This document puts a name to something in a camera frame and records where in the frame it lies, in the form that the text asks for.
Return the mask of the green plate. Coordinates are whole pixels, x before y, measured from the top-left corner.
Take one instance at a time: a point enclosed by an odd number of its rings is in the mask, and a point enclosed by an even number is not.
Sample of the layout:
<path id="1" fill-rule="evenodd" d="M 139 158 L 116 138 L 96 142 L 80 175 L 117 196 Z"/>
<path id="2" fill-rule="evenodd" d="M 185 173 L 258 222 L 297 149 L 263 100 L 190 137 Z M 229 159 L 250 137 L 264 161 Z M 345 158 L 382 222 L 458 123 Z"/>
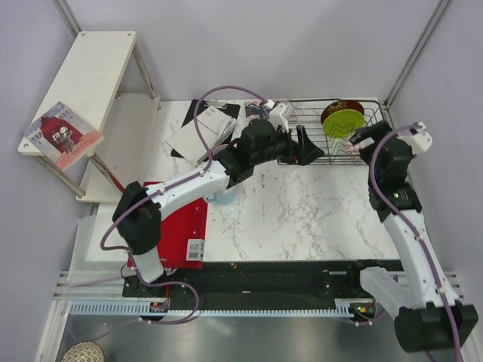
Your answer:
<path id="1" fill-rule="evenodd" d="M 323 124 L 324 133 L 331 138 L 346 138 L 365 124 L 365 117 L 354 110 L 342 110 L 328 116 Z"/>

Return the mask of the light blue mug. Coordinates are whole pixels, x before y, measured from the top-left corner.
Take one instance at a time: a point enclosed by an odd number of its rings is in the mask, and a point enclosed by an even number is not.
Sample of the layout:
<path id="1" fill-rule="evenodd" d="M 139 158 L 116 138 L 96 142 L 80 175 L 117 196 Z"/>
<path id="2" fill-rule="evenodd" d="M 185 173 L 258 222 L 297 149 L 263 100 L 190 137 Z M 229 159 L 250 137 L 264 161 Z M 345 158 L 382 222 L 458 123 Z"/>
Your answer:
<path id="1" fill-rule="evenodd" d="M 218 192 L 207 195 L 205 197 L 205 202 L 207 204 L 219 204 L 222 206 L 226 206 L 231 204 L 235 200 L 236 193 L 237 189 L 235 187 L 220 190 Z"/>

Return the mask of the pink plastic cup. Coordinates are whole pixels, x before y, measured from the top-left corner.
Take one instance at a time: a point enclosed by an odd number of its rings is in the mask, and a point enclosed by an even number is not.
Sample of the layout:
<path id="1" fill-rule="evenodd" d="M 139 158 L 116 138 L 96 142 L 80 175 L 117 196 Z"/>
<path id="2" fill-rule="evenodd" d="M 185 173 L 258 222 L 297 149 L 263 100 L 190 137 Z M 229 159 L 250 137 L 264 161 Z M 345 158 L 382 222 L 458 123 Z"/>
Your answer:
<path id="1" fill-rule="evenodd" d="M 229 145 L 227 143 L 221 144 L 217 146 L 213 151 L 212 155 L 215 156 L 218 152 L 221 152 L 222 150 L 226 149 Z"/>

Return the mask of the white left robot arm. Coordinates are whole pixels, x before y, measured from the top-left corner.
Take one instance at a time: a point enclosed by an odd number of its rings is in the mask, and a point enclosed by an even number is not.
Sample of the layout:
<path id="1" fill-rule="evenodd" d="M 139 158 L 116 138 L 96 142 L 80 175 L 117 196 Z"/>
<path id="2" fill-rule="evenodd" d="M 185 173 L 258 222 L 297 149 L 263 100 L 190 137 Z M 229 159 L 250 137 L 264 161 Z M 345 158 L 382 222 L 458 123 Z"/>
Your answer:
<path id="1" fill-rule="evenodd" d="M 138 182 L 126 187 L 112 221 L 128 246 L 143 292 L 159 296 L 165 290 L 164 267 L 157 250 L 165 218 L 193 201 L 242 183 L 259 164 L 281 161 L 304 166 L 324 155 L 304 126 L 297 126 L 296 131 L 294 140 L 290 132 L 269 121 L 255 120 L 239 138 L 184 176 L 150 187 Z"/>

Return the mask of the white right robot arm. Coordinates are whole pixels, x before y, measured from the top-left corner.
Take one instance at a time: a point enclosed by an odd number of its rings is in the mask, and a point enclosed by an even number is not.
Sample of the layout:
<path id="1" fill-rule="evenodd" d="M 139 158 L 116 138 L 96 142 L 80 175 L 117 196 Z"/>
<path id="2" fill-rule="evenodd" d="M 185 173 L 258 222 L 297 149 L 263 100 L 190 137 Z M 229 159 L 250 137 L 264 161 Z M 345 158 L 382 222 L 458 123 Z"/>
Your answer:
<path id="1" fill-rule="evenodd" d="M 353 296 L 371 294 L 393 320 L 396 338 L 406 352 L 453 349 L 461 361 L 461 348 L 478 322 L 474 305 L 461 301 L 442 270 L 426 230 L 422 205 L 408 182 L 408 166 L 432 145 L 426 125 L 410 124 L 397 130 L 388 122 L 360 127 L 351 137 L 368 165 L 371 206 L 388 232 L 405 272 L 401 287 L 379 266 L 346 277 Z"/>

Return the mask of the red white patterned mug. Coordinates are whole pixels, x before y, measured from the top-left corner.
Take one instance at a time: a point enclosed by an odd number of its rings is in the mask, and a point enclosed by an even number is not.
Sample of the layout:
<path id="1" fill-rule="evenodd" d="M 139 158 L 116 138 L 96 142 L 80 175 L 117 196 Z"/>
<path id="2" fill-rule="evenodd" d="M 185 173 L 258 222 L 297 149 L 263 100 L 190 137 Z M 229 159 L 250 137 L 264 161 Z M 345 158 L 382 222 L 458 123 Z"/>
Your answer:
<path id="1" fill-rule="evenodd" d="M 357 158 L 359 156 L 360 145 L 359 144 L 354 145 L 351 142 L 352 136 L 353 136 L 353 133 L 348 135 L 348 137 L 346 138 L 346 154 L 351 158 Z"/>

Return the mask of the red floral bowl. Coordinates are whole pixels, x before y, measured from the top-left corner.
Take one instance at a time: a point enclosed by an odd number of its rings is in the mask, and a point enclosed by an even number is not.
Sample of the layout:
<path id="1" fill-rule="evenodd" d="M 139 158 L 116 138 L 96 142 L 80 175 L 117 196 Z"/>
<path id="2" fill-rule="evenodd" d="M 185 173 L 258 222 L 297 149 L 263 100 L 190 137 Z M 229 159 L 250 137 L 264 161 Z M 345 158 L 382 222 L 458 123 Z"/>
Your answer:
<path id="1" fill-rule="evenodd" d="M 323 113 L 321 114 L 321 120 L 324 121 L 331 114 L 342 110 L 346 110 L 346 109 L 357 111 L 362 115 L 365 113 L 364 107 L 360 102 L 356 100 L 341 99 L 341 100 L 332 102 L 324 109 Z"/>

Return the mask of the blue pink book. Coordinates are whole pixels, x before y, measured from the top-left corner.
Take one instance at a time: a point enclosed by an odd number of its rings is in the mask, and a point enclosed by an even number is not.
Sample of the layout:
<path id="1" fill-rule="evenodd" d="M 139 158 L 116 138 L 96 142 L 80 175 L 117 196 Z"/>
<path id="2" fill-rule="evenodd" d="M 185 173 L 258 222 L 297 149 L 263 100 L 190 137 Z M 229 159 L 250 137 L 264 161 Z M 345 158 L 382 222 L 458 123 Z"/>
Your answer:
<path id="1" fill-rule="evenodd" d="M 294 107 L 289 102 L 268 100 L 263 102 L 252 101 L 245 104 L 245 117 L 248 121 L 256 119 L 269 120 L 269 113 L 281 105 L 282 115 L 285 118 L 290 118 L 294 112 Z"/>

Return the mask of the white paper booklet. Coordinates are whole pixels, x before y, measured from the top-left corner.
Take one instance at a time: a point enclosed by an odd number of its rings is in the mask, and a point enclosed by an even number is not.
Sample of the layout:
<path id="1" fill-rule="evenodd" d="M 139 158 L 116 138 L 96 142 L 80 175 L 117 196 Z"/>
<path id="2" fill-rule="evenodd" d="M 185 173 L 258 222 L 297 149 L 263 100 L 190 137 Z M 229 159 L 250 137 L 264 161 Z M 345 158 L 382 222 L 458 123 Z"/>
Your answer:
<path id="1" fill-rule="evenodd" d="M 202 135 L 206 146 L 211 149 L 219 140 L 222 132 L 228 127 L 232 117 L 213 106 L 208 107 L 197 116 L 197 125 L 191 121 L 182 126 L 173 136 L 166 140 L 167 144 L 178 152 L 192 166 L 197 166 L 206 159 L 208 152 L 200 139 Z"/>

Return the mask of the red folder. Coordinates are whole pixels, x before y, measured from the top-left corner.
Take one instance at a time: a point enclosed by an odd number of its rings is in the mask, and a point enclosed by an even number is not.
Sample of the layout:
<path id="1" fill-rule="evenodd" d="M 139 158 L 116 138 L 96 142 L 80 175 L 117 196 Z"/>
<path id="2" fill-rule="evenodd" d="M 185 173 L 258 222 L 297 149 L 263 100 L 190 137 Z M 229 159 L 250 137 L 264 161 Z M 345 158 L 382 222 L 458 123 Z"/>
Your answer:
<path id="1" fill-rule="evenodd" d="M 204 198 L 180 200 L 159 183 L 131 183 L 115 212 L 118 233 L 147 280 L 167 268 L 200 269 L 203 264 L 208 204 Z"/>

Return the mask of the white wooden shelf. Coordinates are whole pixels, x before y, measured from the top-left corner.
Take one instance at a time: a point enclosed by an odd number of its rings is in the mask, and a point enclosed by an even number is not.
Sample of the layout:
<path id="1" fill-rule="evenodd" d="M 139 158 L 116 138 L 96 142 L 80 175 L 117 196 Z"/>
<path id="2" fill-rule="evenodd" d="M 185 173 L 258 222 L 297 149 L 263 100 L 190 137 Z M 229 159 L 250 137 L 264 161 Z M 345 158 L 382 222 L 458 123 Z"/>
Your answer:
<path id="1" fill-rule="evenodd" d="M 80 183 L 55 167 L 28 139 L 22 139 L 17 148 L 20 154 L 35 157 L 64 181 L 80 202 L 114 204 L 121 192 L 110 175 L 123 186 L 141 181 L 144 175 L 147 142 L 161 106 L 152 88 L 145 94 L 119 92 L 131 57 L 145 83 L 150 83 L 136 32 L 80 32 L 35 114 L 40 117 L 62 101 L 104 135 L 105 140 L 88 153 L 89 162 Z"/>

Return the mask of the red illustrated book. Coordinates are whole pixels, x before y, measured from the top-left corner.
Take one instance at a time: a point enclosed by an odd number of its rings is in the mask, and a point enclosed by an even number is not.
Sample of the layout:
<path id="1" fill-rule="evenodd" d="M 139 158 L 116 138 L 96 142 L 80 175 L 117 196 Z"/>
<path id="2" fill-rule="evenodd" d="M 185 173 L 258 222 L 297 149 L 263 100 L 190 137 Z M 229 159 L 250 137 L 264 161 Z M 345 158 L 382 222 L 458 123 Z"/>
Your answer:
<path id="1" fill-rule="evenodd" d="M 104 141 L 101 132 L 62 102 L 34 120 L 22 135 L 62 171 Z"/>

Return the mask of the patterned round object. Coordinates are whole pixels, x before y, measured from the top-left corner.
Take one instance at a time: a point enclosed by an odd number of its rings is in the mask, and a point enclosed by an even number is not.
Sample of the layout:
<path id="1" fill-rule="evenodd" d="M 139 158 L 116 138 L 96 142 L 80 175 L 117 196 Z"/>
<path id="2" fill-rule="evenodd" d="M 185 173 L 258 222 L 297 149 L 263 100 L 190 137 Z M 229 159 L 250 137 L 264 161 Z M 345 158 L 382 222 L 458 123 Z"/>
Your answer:
<path id="1" fill-rule="evenodd" d="M 104 362 L 103 349 L 92 341 L 76 343 L 62 357 L 62 362 Z"/>

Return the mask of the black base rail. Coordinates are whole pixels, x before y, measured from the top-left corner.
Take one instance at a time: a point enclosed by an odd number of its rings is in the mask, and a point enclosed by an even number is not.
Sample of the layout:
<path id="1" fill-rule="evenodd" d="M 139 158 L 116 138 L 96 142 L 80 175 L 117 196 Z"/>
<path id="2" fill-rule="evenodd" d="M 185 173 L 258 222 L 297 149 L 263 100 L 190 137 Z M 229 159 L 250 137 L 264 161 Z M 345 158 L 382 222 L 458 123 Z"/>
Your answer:
<path id="1" fill-rule="evenodd" d="M 370 299 L 359 283 L 361 270 L 398 263 L 375 259 L 289 262 L 206 262 L 159 278 L 157 288 L 127 278 L 122 295 L 167 297 L 170 304 L 198 307 L 327 307 L 336 299 Z"/>

